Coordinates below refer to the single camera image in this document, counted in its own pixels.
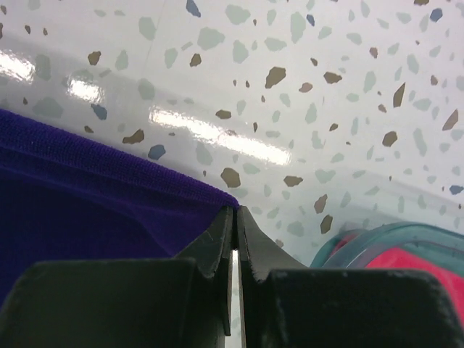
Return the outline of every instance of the purple fabric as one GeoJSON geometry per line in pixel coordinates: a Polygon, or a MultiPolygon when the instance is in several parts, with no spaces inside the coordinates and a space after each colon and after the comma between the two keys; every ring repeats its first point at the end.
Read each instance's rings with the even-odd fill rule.
{"type": "Polygon", "coordinates": [[[42,260],[169,257],[230,195],[173,170],[0,110],[0,304],[42,260]]]}

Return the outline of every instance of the red object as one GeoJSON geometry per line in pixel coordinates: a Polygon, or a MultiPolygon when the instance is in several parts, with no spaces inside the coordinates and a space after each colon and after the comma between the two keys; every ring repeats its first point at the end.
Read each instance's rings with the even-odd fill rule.
{"type": "Polygon", "coordinates": [[[464,278],[400,248],[382,253],[369,262],[366,268],[412,268],[433,274],[448,291],[461,324],[464,323],[464,278]]]}

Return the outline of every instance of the brown speckle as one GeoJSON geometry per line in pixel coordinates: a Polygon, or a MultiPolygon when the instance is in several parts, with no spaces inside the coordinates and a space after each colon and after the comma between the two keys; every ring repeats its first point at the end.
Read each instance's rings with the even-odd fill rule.
{"type": "Polygon", "coordinates": [[[393,143],[398,140],[397,132],[391,131],[385,134],[384,139],[382,141],[382,145],[390,147],[393,143]]]}
{"type": "Polygon", "coordinates": [[[334,218],[331,217],[330,215],[326,215],[323,219],[322,219],[322,223],[320,223],[320,232],[322,234],[326,234],[327,232],[329,232],[332,228],[332,221],[334,221],[334,218]]]}
{"type": "Polygon", "coordinates": [[[268,76],[266,77],[265,87],[267,89],[275,86],[281,82],[287,76],[285,67],[273,67],[269,70],[268,76]]]}
{"type": "Polygon", "coordinates": [[[227,120],[228,118],[232,117],[232,114],[230,111],[221,109],[218,112],[216,112],[216,116],[218,116],[221,120],[227,120]]]}
{"type": "Polygon", "coordinates": [[[318,198],[318,200],[314,203],[314,210],[316,211],[316,214],[320,214],[321,212],[324,211],[324,208],[326,207],[326,203],[327,203],[327,194],[324,194],[323,196],[318,198]]]}
{"type": "Polygon", "coordinates": [[[457,109],[452,112],[448,117],[448,120],[444,123],[442,131],[449,131],[452,129],[459,120],[459,115],[457,114],[457,109]]]}
{"type": "Polygon", "coordinates": [[[309,82],[305,82],[302,84],[301,88],[298,90],[302,93],[307,93],[312,90],[312,84],[309,82]]]}
{"type": "Polygon", "coordinates": [[[224,180],[227,187],[239,187],[241,185],[240,174],[232,168],[224,168],[220,177],[224,180]]]}
{"type": "Polygon", "coordinates": [[[401,107],[403,96],[405,95],[406,83],[403,83],[393,95],[393,107],[401,107]]]}
{"type": "Polygon", "coordinates": [[[99,62],[101,55],[102,55],[102,53],[100,51],[94,51],[94,52],[90,53],[87,56],[88,62],[90,63],[90,65],[96,65],[99,62]]]}
{"type": "Polygon", "coordinates": [[[283,182],[288,187],[298,186],[302,181],[303,181],[303,178],[300,178],[298,176],[292,176],[292,175],[286,176],[283,180],[283,182]]]}
{"type": "Polygon", "coordinates": [[[202,63],[202,56],[200,56],[198,53],[195,53],[193,56],[191,56],[191,59],[190,59],[191,67],[196,67],[197,65],[200,65],[201,63],[202,63]]]}
{"type": "Polygon", "coordinates": [[[435,77],[435,75],[432,75],[430,77],[430,84],[433,85],[433,86],[438,85],[438,79],[435,77]]]}
{"type": "Polygon", "coordinates": [[[378,56],[378,50],[377,50],[377,47],[371,47],[369,49],[369,53],[372,57],[374,57],[374,59],[377,59],[377,56],[378,56]]]}
{"type": "Polygon", "coordinates": [[[125,136],[123,144],[136,144],[141,143],[145,139],[144,131],[139,129],[132,136],[125,136]]]}
{"type": "Polygon", "coordinates": [[[340,75],[337,75],[337,74],[335,74],[333,72],[329,72],[329,71],[324,74],[324,78],[326,79],[326,82],[328,84],[330,84],[330,85],[332,83],[337,83],[337,82],[339,82],[341,80],[340,75]]]}

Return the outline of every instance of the white speckled table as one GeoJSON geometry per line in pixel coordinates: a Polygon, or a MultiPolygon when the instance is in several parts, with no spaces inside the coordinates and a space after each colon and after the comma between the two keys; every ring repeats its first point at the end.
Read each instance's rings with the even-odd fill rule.
{"type": "Polygon", "coordinates": [[[0,3],[3,108],[230,192],[305,264],[463,231],[461,0],[0,3]]]}

